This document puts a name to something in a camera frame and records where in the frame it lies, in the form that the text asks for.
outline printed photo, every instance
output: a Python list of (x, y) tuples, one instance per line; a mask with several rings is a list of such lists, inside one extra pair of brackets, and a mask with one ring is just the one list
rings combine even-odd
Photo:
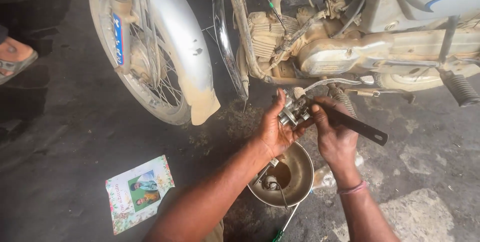
[(161, 199), (153, 170), (128, 180), (128, 186), (135, 212), (138, 212)]

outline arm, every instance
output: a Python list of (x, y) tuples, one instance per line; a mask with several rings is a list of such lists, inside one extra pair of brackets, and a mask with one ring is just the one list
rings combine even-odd
[(283, 126), (277, 116), (285, 99), (279, 89), (277, 100), (263, 115), (256, 134), (217, 172), (173, 203), (153, 224), (144, 242), (199, 241), (213, 230), (255, 174), (313, 124), (308, 121), (296, 129)]
[[(316, 97), (315, 100), (350, 115), (344, 105), (331, 98)], [(362, 182), (355, 166), (358, 134), (341, 125), (330, 125), (327, 114), (320, 106), (314, 105), (312, 111), (318, 130), (318, 149), (330, 166), (339, 191), (355, 188)], [(400, 241), (367, 188), (355, 193), (340, 194), (340, 199), (352, 242)]]

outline forearm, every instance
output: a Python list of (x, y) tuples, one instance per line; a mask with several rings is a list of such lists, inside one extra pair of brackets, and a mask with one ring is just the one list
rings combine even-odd
[[(339, 189), (354, 188), (362, 181), (356, 168), (336, 173)], [(351, 242), (399, 241), (367, 188), (351, 194), (341, 194), (340, 200)]]
[(217, 225), (270, 157), (259, 140), (249, 141), (215, 174), (181, 196), (155, 222), (144, 241), (199, 241)]

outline left hand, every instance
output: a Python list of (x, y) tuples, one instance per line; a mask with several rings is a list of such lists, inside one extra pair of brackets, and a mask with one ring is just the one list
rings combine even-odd
[(263, 114), (260, 125), (253, 139), (259, 139), (267, 147), (271, 158), (282, 154), (294, 141), (297, 141), (305, 133), (305, 129), (313, 125), (313, 119), (292, 128), (290, 124), (282, 125), (279, 121), (279, 113), (285, 106), (287, 97), (281, 88), (277, 88), (277, 98), (270, 108)]

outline metal bowl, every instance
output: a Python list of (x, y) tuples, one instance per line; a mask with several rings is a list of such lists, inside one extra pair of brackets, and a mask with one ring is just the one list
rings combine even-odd
[[(305, 199), (314, 184), (314, 166), (307, 151), (298, 143), (294, 142), (282, 155), (276, 157), (279, 160), (275, 168), (269, 168), (267, 175), (277, 178), (285, 195), (287, 206), (292, 207)], [(280, 190), (264, 190), (262, 183), (252, 185), (258, 174), (248, 183), (251, 190), (260, 201), (267, 205), (284, 208)]]

